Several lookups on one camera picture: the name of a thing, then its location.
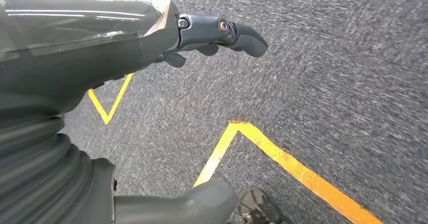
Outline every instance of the gray carpet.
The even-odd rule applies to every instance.
[[[253,26],[270,48],[152,65],[108,126],[86,96],[66,132],[117,165],[119,194],[183,193],[228,120],[243,120],[385,223],[428,222],[428,0],[175,2]],[[95,91],[104,108],[121,84]],[[264,188],[294,223],[347,223],[242,135],[213,178]]]

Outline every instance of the black robotic finger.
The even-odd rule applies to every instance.
[[[174,68],[180,68],[186,62],[186,58],[178,54],[177,52],[167,54],[164,61]]]
[[[198,50],[203,55],[212,56],[212,55],[216,54],[217,51],[219,51],[219,46],[211,43],[211,44],[208,44],[208,45],[205,45],[202,47],[198,47],[196,50]]]
[[[252,57],[258,58],[264,55],[268,49],[268,43],[253,28],[240,24],[229,24],[234,30],[235,38],[228,48],[235,51],[245,51]]]

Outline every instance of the screw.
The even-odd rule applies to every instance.
[[[229,26],[224,19],[219,20],[219,31],[221,34],[225,35],[229,29]]]
[[[189,26],[189,22],[184,18],[179,19],[177,24],[178,24],[178,28],[180,29],[184,29]]]

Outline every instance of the yellow tape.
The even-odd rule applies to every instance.
[[[306,168],[293,156],[280,149],[257,127],[248,122],[231,121],[229,123],[219,143],[212,152],[211,157],[199,175],[195,186],[202,184],[211,178],[238,131],[252,141],[271,159],[277,162],[285,171],[291,174],[291,176],[296,178],[351,222],[356,224],[382,223],[353,199],[342,193],[312,170]]]
[[[123,95],[125,94],[126,89],[128,88],[129,82],[131,81],[133,74],[128,74],[126,76],[125,82],[123,83],[121,90],[119,91],[118,97],[116,97],[115,103],[113,103],[113,107],[110,110],[109,114],[105,112],[104,108],[102,107],[101,103],[99,102],[98,98],[96,97],[95,93],[92,89],[88,90],[89,98],[92,100],[92,103],[94,104],[96,110],[100,114],[102,120],[107,125],[115,115],[115,112],[119,106],[120,101],[123,98]]]

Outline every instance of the robotic arm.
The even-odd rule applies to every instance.
[[[176,199],[113,196],[114,165],[90,159],[59,114],[105,81],[219,46],[262,56],[252,28],[180,14],[171,0],[0,0],[0,223],[224,224],[237,196],[208,182]]]

